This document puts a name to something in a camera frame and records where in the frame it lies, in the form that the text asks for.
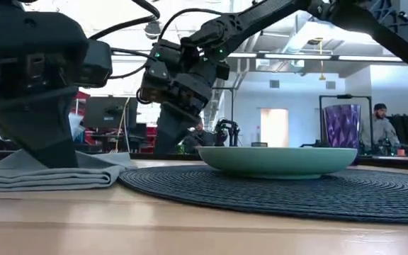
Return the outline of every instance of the cable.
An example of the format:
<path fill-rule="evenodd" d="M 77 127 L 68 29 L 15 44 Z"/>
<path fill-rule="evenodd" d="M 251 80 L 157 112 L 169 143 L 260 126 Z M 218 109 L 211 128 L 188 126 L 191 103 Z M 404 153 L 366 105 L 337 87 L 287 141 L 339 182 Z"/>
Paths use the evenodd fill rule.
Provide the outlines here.
<path fill-rule="evenodd" d="M 223 14 L 223 13 L 221 13 L 219 11 L 214 11 L 214 10 L 204 9 L 204 8 L 187 8 L 187 9 L 184 9 L 182 11 L 179 11 L 178 13 L 174 14 L 168 20 L 168 22 L 166 22 L 166 24 L 164 25 L 163 29 L 160 32 L 159 40 L 163 38 L 163 35 L 165 34 L 165 32 L 168 29 L 169 25 L 171 25 L 171 23 L 173 22 L 173 20 L 175 18 L 179 17 L 180 15 L 182 15 L 184 13 L 190 13 L 190 12 L 202 12 L 202 13 L 210 13 L 210 14 L 215 14 L 215 15 L 222 15 Z"/>
<path fill-rule="evenodd" d="M 136 25 L 140 25 L 143 23 L 149 23 L 151 21 L 156 21 L 160 18 L 160 12 L 157 8 L 155 8 L 153 5 L 151 5 L 149 2 L 147 2 L 146 0 L 132 0 L 135 4 L 137 4 L 138 6 L 140 6 L 141 8 L 143 8 L 144 10 L 152 13 L 151 16 L 146 16 L 143 18 L 137 18 L 135 20 L 132 21 L 127 21 L 124 23 L 119 23 L 117 25 L 113 25 L 109 28 L 106 28 L 100 32 L 98 32 L 95 35 L 92 35 L 91 37 L 89 37 L 89 39 L 92 40 L 98 40 L 100 38 L 102 38 L 103 36 L 106 36 L 112 32 L 115 32 L 117 30 L 121 30 L 124 28 L 129 28 L 131 26 L 136 26 Z"/>
<path fill-rule="evenodd" d="M 140 57 L 145 57 L 148 58 L 150 60 L 154 60 L 156 61 L 157 59 L 155 57 L 150 56 L 149 54 L 146 53 L 142 53 L 142 52 L 138 52 L 136 50 L 126 50 L 126 49 L 121 49 L 121 48 L 111 48 L 112 52 L 121 52 L 121 53 L 127 53 L 127 54 L 131 54 L 131 55 L 136 55 L 136 56 L 140 56 Z"/>
<path fill-rule="evenodd" d="M 157 60 L 154 57 L 151 57 L 150 55 L 148 55 L 146 53 L 138 52 L 136 50 L 126 50 L 126 49 L 120 49 L 120 48 L 111 48 L 111 51 L 128 53 L 128 54 L 137 55 L 137 56 L 140 56 L 140 57 L 146 57 L 146 58 L 148 58 L 150 60 L 154 60 L 154 61 Z M 146 67 L 146 65 L 143 64 L 141 67 L 138 67 L 135 71 L 132 71 L 132 72 L 130 72 L 128 74 L 113 75 L 113 76 L 110 76 L 109 79 L 124 79 L 124 78 L 132 76 L 133 74 L 138 73 L 139 71 L 143 70 L 145 67 Z"/>
<path fill-rule="evenodd" d="M 124 114 L 124 138 L 125 138 L 125 143 L 127 144 L 127 152 L 130 153 L 130 143 L 128 142 L 128 132 L 127 132 L 127 118 L 125 117 L 125 114 Z"/>
<path fill-rule="evenodd" d="M 139 71 L 143 70 L 145 67 L 146 67 L 146 64 L 143 64 L 141 67 L 138 67 L 135 71 L 129 72 L 128 74 L 110 76 L 109 79 L 124 79 L 124 78 L 132 76 L 133 74 L 138 73 Z"/>
<path fill-rule="evenodd" d="M 136 100 L 138 101 L 138 103 L 141 103 L 143 105 L 148 105 L 148 104 L 152 103 L 151 101 L 146 101 L 146 100 L 141 98 L 141 88 L 136 90 Z"/>
<path fill-rule="evenodd" d="M 122 124 L 125 122 L 125 111 L 127 110 L 127 106 L 128 106 L 128 101 L 130 100 L 130 97 L 127 97 L 127 100 L 124 104 L 124 110 L 122 111 L 122 117 L 120 118 L 120 122 L 119 122 L 119 128 L 118 128 L 118 135 L 116 136 L 116 145 L 115 145 L 115 149 L 114 152 L 118 152 L 119 151 L 119 135 L 120 135 L 120 129 L 122 127 Z M 124 131 L 125 134 L 127 134 L 127 127 L 124 127 Z"/>

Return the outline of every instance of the fluorescent light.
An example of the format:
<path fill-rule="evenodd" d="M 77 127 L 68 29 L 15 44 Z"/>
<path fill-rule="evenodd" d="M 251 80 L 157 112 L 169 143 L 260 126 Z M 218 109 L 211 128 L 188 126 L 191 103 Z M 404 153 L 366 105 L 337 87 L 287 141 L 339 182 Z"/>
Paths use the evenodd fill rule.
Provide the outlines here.
<path fill-rule="evenodd" d="M 282 60 L 330 60 L 329 55 L 265 54 L 265 58 Z"/>
<path fill-rule="evenodd" d="M 283 34 L 278 34 L 278 33 L 269 33 L 269 32 L 264 32 L 264 33 L 262 33 L 262 35 L 282 37 L 282 38 L 288 38 L 289 37 L 289 35 L 283 35 Z"/>
<path fill-rule="evenodd" d="M 339 56 L 339 60 L 371 61 L 371 62 L 402 62 L 398 57 L 369 57 L 369 56 Z"/>
<path fill-rule="evenodd" d="M 245 57 L 245 58 L 249 58 L 249 57 L 257 57 L 256 53 L 231 53 L 229 54 L 229 57 Z"/>

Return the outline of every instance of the black cable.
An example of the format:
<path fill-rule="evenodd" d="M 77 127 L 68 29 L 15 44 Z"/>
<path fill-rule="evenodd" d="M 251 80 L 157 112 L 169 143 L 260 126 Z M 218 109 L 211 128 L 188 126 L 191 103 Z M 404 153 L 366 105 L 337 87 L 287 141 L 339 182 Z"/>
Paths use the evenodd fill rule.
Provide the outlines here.
<path fill-rule="evenodd" d="M 128 74 L 110 76 L 110 78 L 108 79 L 124 79 L 124 78 L 132 76 L 133 74 L 138 73 L 139 71 L 143 70 L 145 67 L 146 67 L 146 64 L 143 64 L 141 67 L 138 67 L 135 71 L 129 72 Z"/>
<path fill-rule="evenodd" d="M 148 105 L 150 103 L 152 103 L 151 101 L 146 101 L 144 99 L 141 98 L 141 88 L 139 88 L 138 90 L 136 90 L 136 100 L 138 101 L 138 103 L 141 103 L 143 105 Z"/>
<path fill-rule="evenodd" d="M 214 10 L 210 10 L 210 9 L 204 9 L 204 8 L 187 8 L 184 9 L 182 11 L 179 11 L 178 13 L 174 14 L 169 20 L 168 22 L 166 22 L 166 24 L 164 24 L 163 29 L 160 32 L 159 35 L 159 40 L 163 38 L 166 30 L 168 29 L 169 25 L 171 25 L 171 23 L 173 22 L 173 20 L 177 17 L 179 17 L 180 15 L 184 14 L 184 13 L 190 13 L 190 12 L 202 12 L 202 13 L 210 13 L 210 14 L 215 14 L 215 15 L 222 15 L 223 13 L 219 12 L 219 11 L 214 11 Z"/>
<path fill-rule="evenodd" d="M 149 23 L 151 21 L 156 21 L 160 18 L 160 12 L 157 8 L 155 8 L 153 5 L 151 5 L 149 2 L 147 2 L 146 0 L 132 0 L 135 4 L 137 4 L 138 6 L 140 6 L 141 8 L 143 8 L 144 10 L 152 13 L 151 16 L 146 16 L 143 18 L 137 18 L 133 21 L 127 21 L 124 23 L 119 23 L 117 25 L 113 25 L 109 28 L 106 28 L 100 32 L 98 32 L 95 35 L 92 35 L 89 39 L 92 40 L 98 40 L 100 38 L 102 38 L 103 36 L 106 36 L 112 32 L 115 32 L 117 30 L 121 30 L 124 28 L 129 28 L 131 26 L 136 26 L 136 25 L 140 25 L 143 23 Z"/>
<path fill-rule="evenodd" d="M 137 55 L 137 56 L 140 56 L 140 57 L 146 57 L 146 58 L 148 58 L 150 60 L 154 60 L 154 61 L 157 60 L 156 58 L 151 57 L 150 55 L 148 55 L 146 53 L 138 52 L 136 50 L 126 50 L 126 49 L 120 49 L 120 48 L 111 48 L 111 51 L 112 52 L 128 53 L 128 54 Z M 132 72 L 130 72 L 128 74 L 110 76 L 109 79 L 124 79 L 124 78 L 132 76 L 133 74 L 138 73 L 139 71 L 143 70 L 145 67 L 146 67 L 146 64 L 144 63 L 141 67 L 138 67 L 135 71 L 132 71 Z"/>
<path fill-rule="evenodd" d="M 127 54 L 131 54 L 131 55 L 136 55 L 136 56 L 140 56 L 140 57 L 145 57 L 148 58 L 150 60 L 154 60 L 156 61 L 157 59 L 155 57 L 150 56 L 149 54 L 146 53 L 142 53 L 142 52 L 138 52 L 136 50 L 126 50 L 126 49 L 120 49 L 120 48 L 111 48 L 112 52 L 121 52 L 121 53 L 127 53 Z"/>

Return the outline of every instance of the light green bowl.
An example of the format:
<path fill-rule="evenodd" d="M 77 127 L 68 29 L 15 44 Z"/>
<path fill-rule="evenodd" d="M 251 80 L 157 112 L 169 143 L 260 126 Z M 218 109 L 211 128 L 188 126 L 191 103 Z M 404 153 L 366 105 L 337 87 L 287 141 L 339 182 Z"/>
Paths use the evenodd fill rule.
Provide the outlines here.
<path fill-rule="evenodd" d="M 356 149 L 199 147 L 209 166 L 240 176 L 268 179 L 315 179 L 344 170 L 352 164 Z"/>

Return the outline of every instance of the computer monitor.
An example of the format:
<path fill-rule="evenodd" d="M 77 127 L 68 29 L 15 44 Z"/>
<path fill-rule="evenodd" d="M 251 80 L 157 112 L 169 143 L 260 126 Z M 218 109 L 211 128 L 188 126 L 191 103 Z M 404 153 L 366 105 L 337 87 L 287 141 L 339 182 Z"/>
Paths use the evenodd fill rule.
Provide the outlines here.
<path fill-rule="evenodd" d="M 138 115 L 138 100 L 136 98 L 128 99 L 128 112 L 127 112 L 127 128 L 132 129 L 137 127 L 137 115 Z"/>
<path fill-rule="evenodd" d="M 86 128 L 119 128 L 125 102 L 127 98 L 113 96 L 86 99 L 84 126 Z"/>

